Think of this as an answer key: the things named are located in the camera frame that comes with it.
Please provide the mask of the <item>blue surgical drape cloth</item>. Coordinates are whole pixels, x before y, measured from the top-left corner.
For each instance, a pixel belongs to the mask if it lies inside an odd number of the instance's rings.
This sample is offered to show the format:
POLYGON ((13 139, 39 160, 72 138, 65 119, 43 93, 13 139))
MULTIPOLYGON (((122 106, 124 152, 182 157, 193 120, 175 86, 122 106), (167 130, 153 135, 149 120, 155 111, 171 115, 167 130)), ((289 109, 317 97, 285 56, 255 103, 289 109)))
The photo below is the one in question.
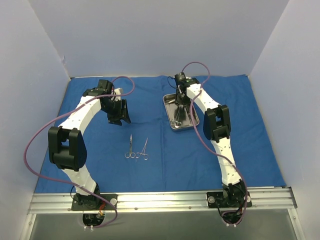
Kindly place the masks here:
MULTIPOLYGON (((245 75, 199 76, 205 91, 230 112, 231 149, 248 187, 283 187, 263 118, 245 75)), ((102 192, 176 192, 222 187, 218 159, 202 125, 173 131, 163 96, 171 94, 166 76, 120 78, 115 86, 127 93, 131 123, 109 124, 98 112, 84 132, 86 167, 102 192), (130 148, 140 152, 148 138, 148 160, 125 158, 130 148)))

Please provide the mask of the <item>stainless steel instrument tray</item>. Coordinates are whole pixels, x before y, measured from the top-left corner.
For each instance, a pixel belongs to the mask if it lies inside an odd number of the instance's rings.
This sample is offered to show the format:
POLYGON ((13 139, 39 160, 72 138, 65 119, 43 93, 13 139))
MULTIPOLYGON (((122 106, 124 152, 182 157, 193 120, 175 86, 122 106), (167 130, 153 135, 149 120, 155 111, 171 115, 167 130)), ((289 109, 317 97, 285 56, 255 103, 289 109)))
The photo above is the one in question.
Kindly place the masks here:
POLYGON ((173 131, 183 131, 193 127, 192 118, 190 114, 190 105, 186 105, 183 107, 183 110, 180 112, 180 121, 182 125, 180 128, 174 128, 173 121, 174 116, 173 113, 177 109, 177 105, 175 104, 175 93, 166 94, 163 96, 163 103, 165 107, 165 111, 167 113, 169 125, 173 131))

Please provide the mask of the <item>steel surgical scissors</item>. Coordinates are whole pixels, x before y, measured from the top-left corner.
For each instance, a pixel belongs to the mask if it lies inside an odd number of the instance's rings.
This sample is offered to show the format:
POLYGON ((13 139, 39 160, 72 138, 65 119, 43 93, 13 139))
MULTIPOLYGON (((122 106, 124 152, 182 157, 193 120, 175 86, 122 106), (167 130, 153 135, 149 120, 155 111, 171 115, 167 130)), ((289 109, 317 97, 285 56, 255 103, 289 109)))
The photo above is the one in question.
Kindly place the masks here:
POLYGON ((129 151, 127 153, 125 153, 125 158, 129 159, 133 159, 136 157, 136 153, 133 152, 133 136, 130 135, 130 138, 129 138, 129 151))

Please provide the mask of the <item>steel forceps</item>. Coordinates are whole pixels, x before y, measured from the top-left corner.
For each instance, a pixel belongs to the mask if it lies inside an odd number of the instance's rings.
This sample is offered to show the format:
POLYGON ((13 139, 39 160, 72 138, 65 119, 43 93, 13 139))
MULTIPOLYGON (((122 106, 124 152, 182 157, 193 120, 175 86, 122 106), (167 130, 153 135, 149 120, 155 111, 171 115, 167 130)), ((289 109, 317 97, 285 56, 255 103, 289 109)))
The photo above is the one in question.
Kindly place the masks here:
POLYGON ((147 143, 148 143, 148 138, 146 138, 144 146, 140 152, 137 152, 135 154, 135 158, 138 159, 140 157, 143 157, 143 159, 146 161, 149 159, 149 155, 146 153, 146 148, 147 148, 147 143))
POLYGON ((182 126, 182 122, 180 121, 181 110, 184 109, 182 104, 176 107, 176 110, 173 112, 173 127, 180 128, 182 126))

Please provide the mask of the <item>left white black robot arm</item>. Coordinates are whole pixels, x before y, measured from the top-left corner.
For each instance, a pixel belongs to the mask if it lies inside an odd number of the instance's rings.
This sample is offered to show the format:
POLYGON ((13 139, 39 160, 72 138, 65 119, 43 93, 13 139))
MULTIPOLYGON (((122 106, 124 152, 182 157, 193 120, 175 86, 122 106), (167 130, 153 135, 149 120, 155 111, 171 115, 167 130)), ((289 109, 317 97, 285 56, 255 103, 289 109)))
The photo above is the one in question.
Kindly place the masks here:
POLYGON ((48 130, 49 160, 62 170, 75 184, 76 195, 90 210, 100 206, 99 186, 91 177, 87 161, 87 148, 83 135, 95 115, 103 111, 109 124, 130 123, 128 105, 122 88, 101 79, 97 87, 87 89, 76 109, 59 126, 48 130))

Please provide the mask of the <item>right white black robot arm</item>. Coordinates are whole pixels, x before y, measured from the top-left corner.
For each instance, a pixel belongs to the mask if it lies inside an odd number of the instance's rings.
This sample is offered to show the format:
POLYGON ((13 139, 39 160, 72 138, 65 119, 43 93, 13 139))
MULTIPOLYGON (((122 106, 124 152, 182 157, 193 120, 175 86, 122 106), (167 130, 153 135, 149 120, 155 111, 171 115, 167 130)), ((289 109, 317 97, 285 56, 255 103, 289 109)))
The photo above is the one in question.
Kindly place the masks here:
POLYGON ((216 102, 201 87, 196 78, 185 76, 183 72, 174 76, 176 84, 176 103, 196 104, 202 113, 203 134, 214 147, 217 156, 223 186, 222 200, 227 206, 248 199, 246 185, 237 171, 231 149, 231 121, 229 108, 216 102))

